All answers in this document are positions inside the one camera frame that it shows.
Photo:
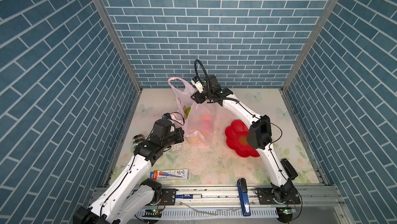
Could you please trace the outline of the pink plastic fruit bag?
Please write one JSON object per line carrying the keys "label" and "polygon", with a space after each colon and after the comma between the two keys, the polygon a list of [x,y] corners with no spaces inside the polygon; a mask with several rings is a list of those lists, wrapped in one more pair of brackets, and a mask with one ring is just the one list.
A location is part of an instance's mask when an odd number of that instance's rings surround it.
{"label": "pink plastic fruit bag", "polygon": [[[206,102],[197,104],[192,100],[191,95],[196,92],[196,88],[182,78],[171,77],[168,79],[168,84],[176,96],[178,113],[175,115],[177,120],[183,124],[184,140],[186,141],[186,137],[200,135],[201,145],[192,147],[210,146],[214,133],[214,121],[216,116],[215,105]],[[191,111],[189,116],[186,117],[185,111],[189,107]],[[200,121],[203,115],[210,115],[212,117],[211,125],[203,125]]]}

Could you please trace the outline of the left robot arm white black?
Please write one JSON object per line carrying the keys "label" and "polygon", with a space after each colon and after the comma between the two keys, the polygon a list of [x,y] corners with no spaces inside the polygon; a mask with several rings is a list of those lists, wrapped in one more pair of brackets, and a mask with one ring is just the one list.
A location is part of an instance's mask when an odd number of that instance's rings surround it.
{"label": "left robot arm white black", "polygon": [[184,131],[171,120],[159,119],[151,134],[139,143],[127,166],[108,189],[89,207],[80,207],[74,224],[125,224],[148,204],[158,206],[162,185],[150,178],[140,179],[151,170],[164,151],[184,141]]}

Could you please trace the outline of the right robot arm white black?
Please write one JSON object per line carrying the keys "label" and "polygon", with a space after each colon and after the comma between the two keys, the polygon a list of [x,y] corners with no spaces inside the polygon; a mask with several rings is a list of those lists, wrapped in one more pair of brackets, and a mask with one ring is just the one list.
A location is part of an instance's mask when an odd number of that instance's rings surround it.
{"label": "right robot arm white black", "polygon": [[243,104],[228,88],[222,88],[214,75],[201,79],[195,76],[191,80],[196,92],[191,98],[198,104],[205,101],[217,103],[237,116],[248,128],[248,144],[258,152],[267,169],[273,198],[282,204],[298,197],[293,180],[298,177],[295,168],[287,159],[279,160],[272,139],[273,123],[267,115],[259,115]]}

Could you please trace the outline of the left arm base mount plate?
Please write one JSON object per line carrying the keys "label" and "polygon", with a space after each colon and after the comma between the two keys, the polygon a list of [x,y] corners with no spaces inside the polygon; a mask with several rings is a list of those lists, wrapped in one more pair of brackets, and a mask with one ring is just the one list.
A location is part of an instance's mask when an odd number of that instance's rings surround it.
{"label": "left arm base mount plate", "polygon": [[155,205],[175,205],[177,189],[163,188],[161,191],[155,192]]}

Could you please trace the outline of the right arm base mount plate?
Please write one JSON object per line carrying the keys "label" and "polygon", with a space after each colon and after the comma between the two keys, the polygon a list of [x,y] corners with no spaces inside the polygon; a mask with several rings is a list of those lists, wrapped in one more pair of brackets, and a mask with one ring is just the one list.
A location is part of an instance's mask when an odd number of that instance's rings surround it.
{"label": "right arm base mount plate", "polygon": [[274,195],[274,190],[272,188],[262,188],[257,187],[254,189],[254,193],[258,196],[259,203],[261,205],[269,204],[301,204],[301,197],[297,189],[293,189],[292,193],[289,195],[288,200],[276,200]]}

